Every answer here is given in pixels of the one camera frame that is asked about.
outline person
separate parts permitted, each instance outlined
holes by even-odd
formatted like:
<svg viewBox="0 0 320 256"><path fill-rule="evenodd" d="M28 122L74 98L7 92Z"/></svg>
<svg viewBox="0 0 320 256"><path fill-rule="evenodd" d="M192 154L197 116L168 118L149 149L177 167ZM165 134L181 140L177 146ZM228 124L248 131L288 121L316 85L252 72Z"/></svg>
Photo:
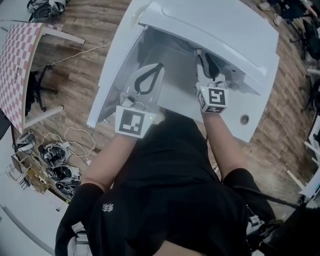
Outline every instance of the person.
<svg viewBox="0 0 320 256"><path fill-rule="evenodd" d="M79 228L93 256L249 254L250 216L266 223L274 212L235 189L260 191L220 115L202 117L221 181L196 123L166 110L143 139L116 134L92 161L58 227L55 255L68 255Z"/></svg>
<svg viewBox="0 0 320 256"><path fill-rule="evenodd" d="M283 0L267 0L267 2L258 4L258 7L262 11L269 11L271 6L277 4L283 5ZM282 19L293 20L301 18L305 15L306 11L309 11L314 17L318 17L316 9L312 7L313 4L309 0L289 0L287 4L289 5L288 9L281 8L280 15L277 13L274 14L273 22L276 26L281 24Z"/></svg>

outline black chair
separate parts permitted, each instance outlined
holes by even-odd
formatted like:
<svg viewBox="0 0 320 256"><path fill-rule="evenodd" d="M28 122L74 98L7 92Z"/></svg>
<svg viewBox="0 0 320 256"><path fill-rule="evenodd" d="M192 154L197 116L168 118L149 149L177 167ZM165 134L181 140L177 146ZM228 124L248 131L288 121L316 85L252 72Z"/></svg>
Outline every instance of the black chair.
<svg viewBox="0 0 320 256"><path fill-rule="evenodd" d="M318 36L317 28L320 26L316 21L313 21L312 24L303 20L303 26L305 33L303 33L302 29L297 29L293 24L292 27L296 31L299 36L298 40L290 39L290 43L302 43L302 56L301 59L304 61L306 59L306 53L308 52L311 57L315 60L320 60L320 39Z"/></svg>
<svg viewBox="0 0 320 256"><path fill-rule="evenodd" d="M314 84L311 82L311 78L309 75L305 76L308 80L309 84L309 99L303 109L301 109L301 113L305 112L307 109L309 111L312 111L314 108L316 108L316 112L320 113L320 79L315 81ZM299 91L304 91L303 87L299 87Z"/></svg>
<svg viewBox="0 0 320 256"><path fill-rule="evenodd" d="M37 80L36 75L37 71L31 71L28 80L28 87L26 90L26 100L25 100L25 116L28 115L29 111L31 110L31 105L35 102L39 103L40 108L43 112L47 111L47 108L43 106L41 100L40 91L49 92L52 94L57 94L58 90L56 89L48 89L41 86L42 79L44 78L45 72L47 69L51 69L52 66L47 65L43 68L39 79Z"/></svg>

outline white appliance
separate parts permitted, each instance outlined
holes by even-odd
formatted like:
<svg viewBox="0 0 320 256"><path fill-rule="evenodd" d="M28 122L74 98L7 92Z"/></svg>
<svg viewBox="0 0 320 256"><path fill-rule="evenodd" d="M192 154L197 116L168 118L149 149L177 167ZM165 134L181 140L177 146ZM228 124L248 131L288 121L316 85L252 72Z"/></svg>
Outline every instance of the white appliance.
<svg viewBox="0 0 320 256"><path fill-rule="evenodd" d="M249 142L275 81L278 36L239 0L133 0L105 60L87 124L95 127L112 115L130 75L158 63L165 71L157 105L202 122L194 89L194 52L201 49L230 81L223 120Z"/></svg>

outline black t-shirt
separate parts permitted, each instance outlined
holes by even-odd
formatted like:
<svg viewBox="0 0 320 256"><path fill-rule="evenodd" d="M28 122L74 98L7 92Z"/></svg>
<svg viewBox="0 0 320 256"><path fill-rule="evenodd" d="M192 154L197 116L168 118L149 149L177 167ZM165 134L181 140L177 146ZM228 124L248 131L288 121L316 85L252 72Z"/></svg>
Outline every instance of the black t-shirt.
<svg viewBox="0 0 320 256"><path fill-rule="evenodd" d="M168 136L170 120L136 145L111 190L80 186L58 228L57 256L67 255L78 222L93 256L152 256L165 240L205 255L248 254L247 205L264 221L274 218L270 205L231 188L259 190L245 169L232 171L222 184L194 122L184 117L188 129L170 129Z"/></svg>

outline black sleeve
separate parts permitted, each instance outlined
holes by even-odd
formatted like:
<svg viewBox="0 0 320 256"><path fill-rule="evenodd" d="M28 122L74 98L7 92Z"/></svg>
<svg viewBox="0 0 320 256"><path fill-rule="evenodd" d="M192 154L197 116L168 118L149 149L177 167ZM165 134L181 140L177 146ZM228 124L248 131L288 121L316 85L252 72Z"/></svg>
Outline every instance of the black sleeve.
<svg viewBox="0 0 320 256"><path fill-rule="evenodd" d="M249 208L263 221L267 222L276 218L274 211L265 198L244 189L234 188L239 186L260 192L253 176L246 169L240 168L233 170L225 177L223 184L233 188L240 196L242 196Z"/></svg>
<svg viewBox="0 0 320 256"><path fill-rule="evenodd" d="M95 184L81 185L75 192L55 236L54 252L56 256L68 256L68 243L75 233L72 226L81 222L86 228L86 219L90 217L96 201L104 194Z"/></svg>

